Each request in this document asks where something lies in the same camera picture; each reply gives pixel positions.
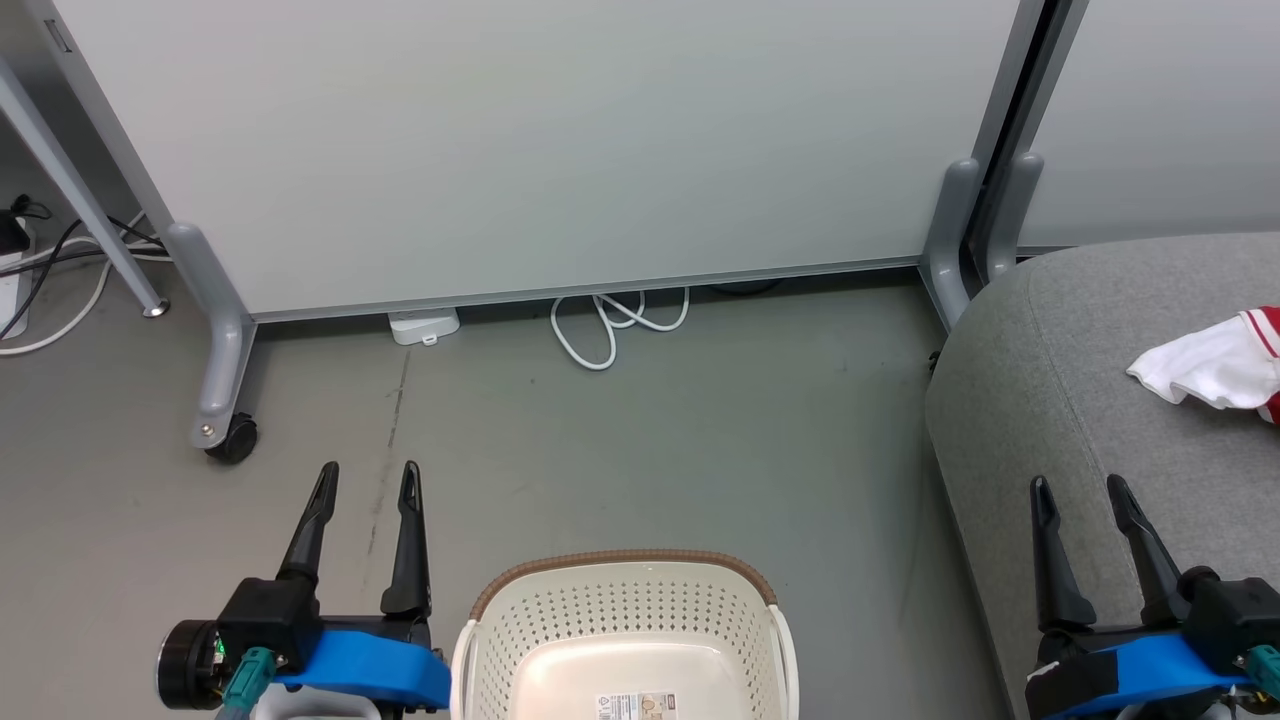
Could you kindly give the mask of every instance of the cable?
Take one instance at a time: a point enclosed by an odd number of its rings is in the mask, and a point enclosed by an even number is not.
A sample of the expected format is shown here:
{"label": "cable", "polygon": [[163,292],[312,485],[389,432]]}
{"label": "cable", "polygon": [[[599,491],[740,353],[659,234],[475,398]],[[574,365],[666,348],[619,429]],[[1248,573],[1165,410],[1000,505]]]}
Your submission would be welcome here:
{"label": "cable", "polygon": [[[751,297],[754,295],[764,295],[765,292],[769,292],[771,290],[773,290],[773,288],[778,287],[780,284],[782,284],[782,281],[785,281],[785,279],[786,278],[777,278],[777,279],[772,279],[772,281],[764,281],[764,284],[762,284],[760,287],[753,287],[750,290],[737,290],[737,288],[733,288],[733,287],[730,287],[730,286],[723,286],[723,284],[709,284],[709,286],[707,286],[707,290],[709,290],[712,292],[718,292],[721,295],[728,295],[730,297]],[[733,284],[748,284],[751,281],[748,281],[746,283],[733,283]]]}
{"label": "cable", "polygon": [[[54,256],[58,256],[58,251],[63,249],[63,245],[72,236],[72,233],[76,232],[76,228],[78,228],[79,225],[81,222],[76,220],[74,223],[70,224],[70,227],[67,228],[67,232],[63,233],[63,237],[58,238],[58,242],[54,245],[54,251],[52,251]],[[51,268],[52,263],[45,265],[45,268],[40,272],[40,277],[36,278],[36,283],[31,286],[31,292],[27,295],[27,300],[22,301],[22,306],[18,307],[18,310],[13,314],[13,318],[9,320],[9,324],[6,324],[3,331],[0,331],[0,340],[4,340],[4,337],[9,334],[9,331],[12,331],[14,325],[18,324],[18,320],[23,316],[23,314],[26,314],[27,310],[31,309],[31,304],[32,301],[36,300],[36,293],[40,292],[41,286],[44,286],[45,281],[49,278],[49,270]]]}
{"label": "cable", "polygon": [[9,211],[13,213],[15,218],[32,218],[36,220],[49,220],[54,217],[54,211],[49,209],[49,205],[36,202],[29,195],[19,195],[15,197],[13,204],[9,205]]}
{"label": "cable", "polygon": [[[84,242],[92,242],[93,245],[97,245],[97,242],[91,241],[88,238],[74,238],[73,237],[72,240],[82,240]],[[125,247],[129,249],[129,254],[133,255],[134,260],[148,260],[148,261],[152,261],[152,263],[173,263],[172,258],[169,258],[168,255],[164,255],[164,250],[161,250],[159,247],[138,247],[138,245],[125,245]],[[72,252],[69,255],[59,255],[58,258],[49,259],[49,260],[38,260],[36,263],[31,263],[31,261],[15,263],[13,265],[5,265],[3,269],[0,269],[0,278],[8,278],[10,275],[19,275],[19,274],[26,273],[28,270],[35,270],[37,268],[44,268],[45,265],[54,265],[54,264],[58,264],[58,263],[65,263],[68,260],[79,260],[82,258],[95,258],[97,255],[106,255],[106,252],[104,252],[102,250],[86,250],[84,252]]]}
{"label": "cable", "polygon": [[[141,219],[143,218],[143,214],[142,214],[142,213],[138,213],[138,214],[136,215],[136,218],[138,218],[138,219],[133,220],[133,224],[137,224],[137,223],[138,223],[138,220],[141,220]],[[113,222],[114,222],[114,223],[119,223],[119,220],[113,220]],[[160,245],[160,241],[159,241],[159,240],[156,240],[156,237],[155,237],[155,236],[141,236],[141,237],[142,237],[143,240],[146,240],[147,242],[150,242],[151,245],[154,245],[154,246],[155,246],[156,249],[160,249],[160,250],[163,250],[163,249],[164,249],[164,246],[163,246],[163,245]],[[65,243],[65,245],[63,246],[63,249],[67,249],[67,247],[70,247],[72,245],[78,245],[78,243],[91,243],[91,245],[97,245],[97,238],[95,238],[95,237],[91,237],[91,236],[77,236],[77,237],[73,237],[73,238],[69,238],[69,240],[67,241],[67,243]],[[148,250],[148,249],[147,249],[147,247],[145,247],[145,246],[143,246],[143,245],[142,245],[141,242],[140,242],[140,243],[136,243],[136,245],[131,245],[129,247],[133,247],[133,249],[137,249],[137,250]],[[27,256],[27,258],[23,258],[22,260],[18,260],[18,261],[15,261],[15,263],[13,263],[13,264],[10,264],[10,265],[4,265],[4,266],[0,266],[0,270],[10,270],[10,269],[13,269],[13,268],[17,268],[17,266],[19,266],[19,265],[23,265],[23,264],[27,264],[27,263],[32,263],[32,265],[31,265],[29,268],[27,268],[27,269],[35,269],[35,268],[38,268],[40,265],[38,265],[38,264],[35,264],[35,261],[36,261],[36,260],[41,260],[41,259],[44,259],[44,258],[49,258],[50,255],[52,255],[52,252],[54,252],[54,249],[52,249],[52,247],[50,247],[49,250],[41,250],[40,252],[36,252],[36,254],[33,254],[33,255],[31,255],[31,256]]]}
{"label": "cable", "polygon": [[[564,333],[562,333],[559,329],[559,322],[556,319],[559,311],[559,304],[561,301],[564,300],[563,297],[557,297],[556,301],[552,302],[552,332],[556,333],[557,340],[561,341],[561,347],[564,348],[564,352],[568,352],[568,356],[572,357],[575,363],[586,368],[588,370],[607,370],[609,369],[611,365],[613,365],[613,360],[617,359],[618,356],[618,343],[617,338],[614,338],[613,336],[614,329],[620,331],[626,329],[639,323],[649,328],[650,331],[655,331],[659,333],[668,333],[678,328],[681,324],[684,324],[685,318],[689,315],[689,288],[686,287],[684,290],[685,290],[685,300],[684,302],[681,302],[680,306],[680,316],[676,318],[676,322],[669,325],[659,325],[658,323],[654,323],[653,320],[643,316],[645,306],[645,297],[643,290],[640,291],[640,305],[634,311],[626,305],[618,302],[617,300],[613,300],[608,295],[593,295],[591,304],[595,305],[595,313],[600,316],[600,322],[604,323],[604,333],[609,338],[609,356],[604,360],[604,363],[591,363],[590,360],[586,360],[585,357],[579,355],[573,350],[573,346],[571,346],[568,341],[564,338]],[[605,302],[612,305],[614,310],[622,313],[630,319],[628,320],[611,319],[608,313],[604,310]]]}
{"label": "cable", "polygon": [[143,215],[142,213],[138,213],[138,214],[137,214],[137,219],[136,219],[136,220],[133,220],[133,222],[132,222],[132,223],[129,223],[129,224],[125,224],[125,223],[122,223],[120,220],[116,220],[115,218],[113,218],[113,217],[110,217],[110,215],[108,215],[108,217],[106,217],[106,219],[108,219],[108,220],[111,220],[111,224],[113,224],[113,225],[115,225],[115,227],[120,228],[120,229],[122,229],[122,231],[124,231],[124,232],[125,232],[127,234],[132,234],[133,237],[137,237],[137,238],[140,238],[140,240],[143,240],[143,241],[146,241],[146,242],[150,242],[150,243],[152,243],[152,245],[159,245],[160,247],[164,247],[164,243],[161,243],[161,242],[160,242],[160,240],[159,240],[159,238],[157,238],[156,236],[154,236],[154,234],[143,234],[142,232],[140,232],[138,229],[136,229],[136,228],[133,227],[133,225],[138,224],[138,220],[141,220],[141,219],[142,219],[143,217],[145,217],[145,215]]}
{"label": "cable", "polygon": [[[28,352],[35,352],[35,351],[37,351],[37,350],[40,350],[42,347],[49,347],[50,345],[52,345],[52,343],[58,342],[59,340],[61,340],[63,336],[65,336],[67,333],[72,332],[76,328],[76,325],[78,325],[79,322],[83,320],[84,316],[90,314],[90,311],[93,309],[93,306],[97,305],[97,300],[100,297],[102,297],[102,290],[106,288],[106,277],[110,275],[110,274],[111,274],[111,264],[108,263],[106,265],[102,266],[102,273],[100,275],[97,275],[97,287],[93,288],[93,295],[90,296],[88,302],[84,304],[84,307],[81,307],[81,311],[77,313],[74,318],[72,318],[72,322],[69,322],[65,325],[63,325],[63,329],[55,332],[54,334],[46,337],[45,340],[33,342],[31,345],[24,345],[22,347],[0,348],[0,357],[6,357],[6,356],[12,356],[12,355],[26,355]],[[27,305],[29,305],[29,300],[32,297],[35,297],[35,296],[36,296],[35,292],[32,292],[28,296],[28,304],[23,305],[23,313],[26,313],[26,307],[27,307]],[[22,316],[22,313],[19,313],[19,314],[15,315],[15,318],[20,318],[20,316]]]}
{"label": "cable", "polygon": [[[136,225],[142,219],[142,217],[143,217],[143,214],[138,213],[133,218],[133,222],[129,223],[129,225],[128,225],[127,229],[132,231],[133,234],[141,236],[147,242],[155,242],[154,238],[150,238],[150,237],[147,237],[145,234],[141,234],[140,232],[137,232],[137,231],[133,229],[133,225]],[[63,233],[63,237],[58,240],[58,243],[54,245],[54,247],[50,249],[49,252],[44,254],[44,255],[49,255],[50,258],[47,260],[40,263],[40,265],[44,266],[44,270],[41,272],[40,278],[32,286],[31,293],[27,296],[27,300],[22,304],[22,307],[14,314],[13,319],[9,322],[9,325],[5,327],[4,332],[0,332],[0,340],[3,340],[4,336],[9,334],[9,331],[12,331],[13,327],[18,323],[18,318],[22,318],[23,313],[26,313],[31,307],[31,302],[36,299],[36,293],[40,291],[40,286],[44,284],[45,278],[49,277],[49,272],[54,266],[55,263],[60,263],[63,260],[73,260],[76,258],[84,258],[84,256],[90,256],[90,255],[102,255],[104,254],[102,250],[99,249],[96,251],[90,251],[90,252],[78,252],[78,254],[67,255],[67,256],[58,256],[58,251],[61,250],[68,243],[70,243],[72,240],[76,240],[76,241],[79,241],[79,242],[90,242],[90,243],[97,245],[97,241],[93,240],[93,238],[86,238],[86,237],[70,238],[69,237],[70,233],[74,232],[76,228],[79,224],[81,224],[79,220],[76,220],[74,223],[72,223],[72,225],[69,228],[67,228],[67,232]],[[124,234],[125,234],[125,232],[122,231],[120,232],[120,238],[122,240],[124,238]],[[152,260],[152,261],[159,261],[159,263],[173,263],[172,258],[161,258],[161,256],[152,256],[152,255],[137,255],[136,254],[137,250],[152,250],[154,251],[154,249],[141,249],[141,247],[138,247],[141,245],[142,243],[134,243],[134,245],[128,245],[127,246],[131,252],[134,252],[133,256],[136,259],[138,259],[138,260]],[[31,345],[24,345],[22,347],[0,348],[0,357],[12,357],[14,355],[26,355],[28,352],[35,352],[35,351],[37,351],[37,350],[40,350],[42,347],[49,347],[50,345],[58,342],[64,336],[67,336],[67,333],[72,332],[76,328],[76,325],[78,325],[81,323],[81,320],[83,320],[86,316],[88,316],[90,311],[93,310],[93,306],[97,305],[99,299],[102,297],[102,291],[106,288],[106,278],[111,274],[111,268],[113,268],[113,265],[110,263],[108,263],[106,265],[102,266],[102,273],[97,277],[97,286],[93,288],[93,295],[90,296],[88,302],[84,304],[84,307],[82,307],[81,311],[74,318],[72,318],[72,320],[69,323],[67,323],[65,325],[63,325],[63,328],[60,331],[52,333],[51,336],[49,336],[49,337],[46,337],[44,340],[33,342]],[[17,269],[17,272],[22,273],[22,272],[26,272],[28,269],[31,269],[31,268]],[[4,272],[0,272],[0,277],[4,277],[6,274],[14,274],[14,270],[13,269],[6,269]]]}

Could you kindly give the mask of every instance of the teal connector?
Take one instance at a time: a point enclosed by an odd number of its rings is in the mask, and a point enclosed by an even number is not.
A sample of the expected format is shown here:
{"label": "teal connector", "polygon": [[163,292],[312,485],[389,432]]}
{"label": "teal connector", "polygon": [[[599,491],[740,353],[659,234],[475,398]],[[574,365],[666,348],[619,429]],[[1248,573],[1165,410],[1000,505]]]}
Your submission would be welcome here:
{"label": "teal connector", "polygon": [[273,679],[275,679],[275,653],[265,647],[251,647],[232,675],[232,682],[227,683],[223,705],[243,710],[247,715]]}
{"label": "teal connector", "polygon": [[1244,669],[1262,692],[1280,698],[1280,651],[1268,644],[1260,644],[1244,659]]}

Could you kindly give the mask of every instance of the floor stain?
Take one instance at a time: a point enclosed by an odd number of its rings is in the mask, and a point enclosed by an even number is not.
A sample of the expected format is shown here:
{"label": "floor stain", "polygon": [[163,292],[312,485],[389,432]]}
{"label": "floor stain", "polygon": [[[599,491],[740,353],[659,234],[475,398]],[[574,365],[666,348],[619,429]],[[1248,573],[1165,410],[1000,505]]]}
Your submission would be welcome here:
{"label": "floor stain", "polygon": [[404,382],[408,379],[408,360],[411,352],[412,348],[404,350],[404,364],[401,365],[401,382],[399,387],[394,391],[396,409],[392,411],[392,429],[387,436],[387,454],[383,457],[383,468],[378,473],[378,496],[374,498],[374,502],[369,509],[369,547],[365,548],[365,577],[360,583],[361,589],[369,588],[369,571],[372,568],[374,546],[378,544],[378,516],[381,515],[383,502],[387,500],[387,488],[390,483],[392,470],[396,465],[396,429],[399,428],[399,409],[404,402]]}

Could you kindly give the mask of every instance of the label sticker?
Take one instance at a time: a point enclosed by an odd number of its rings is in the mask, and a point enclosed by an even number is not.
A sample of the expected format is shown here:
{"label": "label sticker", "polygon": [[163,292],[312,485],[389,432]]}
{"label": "label sticker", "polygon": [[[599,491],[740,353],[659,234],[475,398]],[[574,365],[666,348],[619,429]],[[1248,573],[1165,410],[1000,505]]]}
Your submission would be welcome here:
{"label": "label sticker", "polygon": [[595,696],[595,720],[677,720],[676,693]]}

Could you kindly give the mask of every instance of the whiteboard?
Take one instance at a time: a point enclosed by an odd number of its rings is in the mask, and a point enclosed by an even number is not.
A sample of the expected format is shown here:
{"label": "whiteboard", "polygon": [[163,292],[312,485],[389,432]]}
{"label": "whiteboard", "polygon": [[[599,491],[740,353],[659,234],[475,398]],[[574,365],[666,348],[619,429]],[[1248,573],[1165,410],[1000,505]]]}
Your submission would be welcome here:
{"label": "whiteboard", "polygon": [[1280,229],[1277,29],[1271,0],[1091,3],[1019,245]]}
{"label": "whiteboard", "polygon": [[253,314],[919,255],[1018,0],[55,0]]}

